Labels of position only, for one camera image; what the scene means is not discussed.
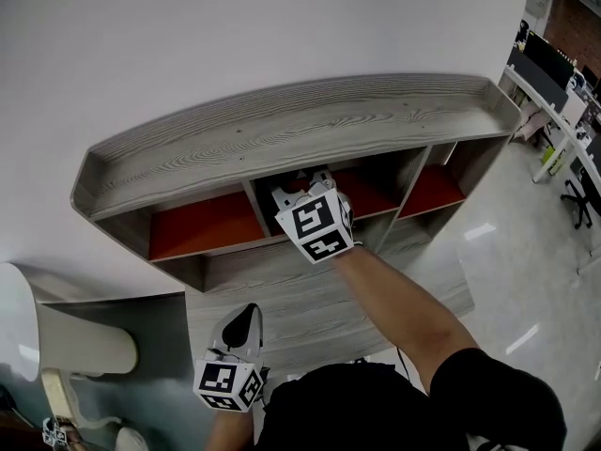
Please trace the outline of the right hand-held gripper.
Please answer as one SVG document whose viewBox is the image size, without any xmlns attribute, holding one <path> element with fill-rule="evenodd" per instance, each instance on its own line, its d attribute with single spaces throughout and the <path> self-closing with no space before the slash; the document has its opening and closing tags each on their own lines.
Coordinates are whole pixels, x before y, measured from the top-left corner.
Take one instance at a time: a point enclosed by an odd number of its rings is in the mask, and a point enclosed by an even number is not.
<svg viewBox="0 0 601 451">
<path fill-rule="evenodd" d="M 311 263 L 354 247 L 352 206 L 327 168 L 314 172 L 307 190 L 290 193 L 273 185 L 270 191 L 278 207 L 276 222 Z"/>
</svg>

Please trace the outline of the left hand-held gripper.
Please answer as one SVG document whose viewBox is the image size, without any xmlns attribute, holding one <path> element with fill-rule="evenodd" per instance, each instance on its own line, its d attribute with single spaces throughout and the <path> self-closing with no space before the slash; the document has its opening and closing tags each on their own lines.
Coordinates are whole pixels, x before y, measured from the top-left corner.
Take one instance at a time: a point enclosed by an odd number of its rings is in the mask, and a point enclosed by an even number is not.
<svg viewBox="0 0 601 451">
<path fill-rule="evenodd" d="M 263 346 L 263 316 L 256 303 L 241 306 L 215 327 L 216 348 L 245 348 L 259 354 Z M 225 412 L 248 412 L 262 397 L 268 369 L 256 359 L 239 357 L 219 349 L 207 349 L 195 361 L 193 392 L 209 408 Z"/>
</svg>

